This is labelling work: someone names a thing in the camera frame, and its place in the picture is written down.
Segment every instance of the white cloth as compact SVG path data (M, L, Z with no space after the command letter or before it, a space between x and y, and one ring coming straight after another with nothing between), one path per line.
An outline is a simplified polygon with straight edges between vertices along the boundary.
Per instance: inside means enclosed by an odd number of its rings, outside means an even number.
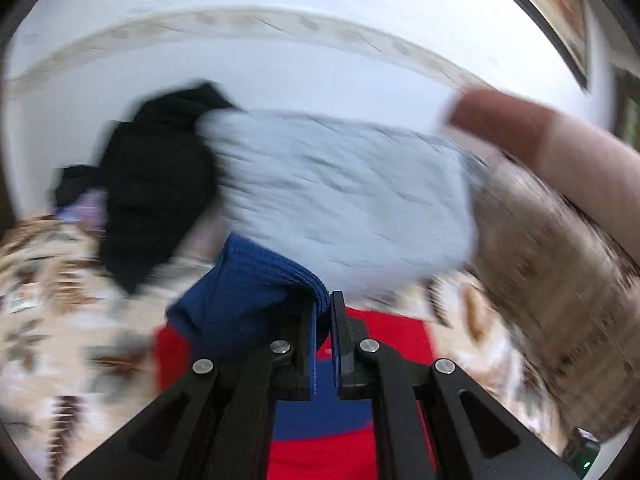
M465 155L449 140L327 118L215 110L199 133L221 157L233 232L349 300L472 256Z

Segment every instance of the blue cloth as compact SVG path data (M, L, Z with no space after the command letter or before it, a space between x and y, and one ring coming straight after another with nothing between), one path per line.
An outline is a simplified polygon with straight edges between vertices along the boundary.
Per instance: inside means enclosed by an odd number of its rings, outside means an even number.
M350 431L372 424L370 400L340 400L334 383L334 363L319 360L316 394L311 401L276 402L274 441L309 440Z
M245 238L230 235L216 266L167 311L169 325L191 343L193 358L221 363L239 358L278 336L284 303L311 296L309 358L315 370L316 344L328 335L329 293L296 262Z

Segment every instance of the black cloth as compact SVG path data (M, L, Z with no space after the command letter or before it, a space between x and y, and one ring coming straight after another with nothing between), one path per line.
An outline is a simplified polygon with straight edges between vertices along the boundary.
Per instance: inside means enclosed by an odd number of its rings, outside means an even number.
M76 202L92 187L100 186L100 171L93 166L69 166L60 170L60 180L53 192L53 202L64 207Z
M206 83L144 103L111 134L100 162L108 220L98 255L129 294L218 196L222 170L194 127L203 113L230 107Z

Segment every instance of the metal screw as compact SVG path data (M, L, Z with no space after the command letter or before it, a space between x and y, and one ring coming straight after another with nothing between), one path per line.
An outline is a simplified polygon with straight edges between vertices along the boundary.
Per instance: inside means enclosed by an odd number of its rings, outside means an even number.
M196 362L194 362L191 369L198 375L208 374L213 370L213 363L208 359L198 359Z
M436 370L441 374L452 374L456 369L456 365L449 359L438 359L436 361Z
M271 343L269 345L269 348L274 354L286 354L290 350L291 345L289 344L289 341L278 339L277 341Z
M363 339L360 342L360 349L364 352L377 352L380 348L380 343L375 339Z

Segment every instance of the floral bedspread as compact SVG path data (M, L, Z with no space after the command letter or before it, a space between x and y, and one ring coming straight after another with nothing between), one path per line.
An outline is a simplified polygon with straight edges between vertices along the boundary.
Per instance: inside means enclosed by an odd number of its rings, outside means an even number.
M0 247L0 422L43 479L61 478L156 397L153 334L167 306L210 269L172 261L126 298L96 251L92 236L49 217L21 224ZM469 273L351 306L424 320L435 355L457 362L562 451L558 411L523 359L517 330Z

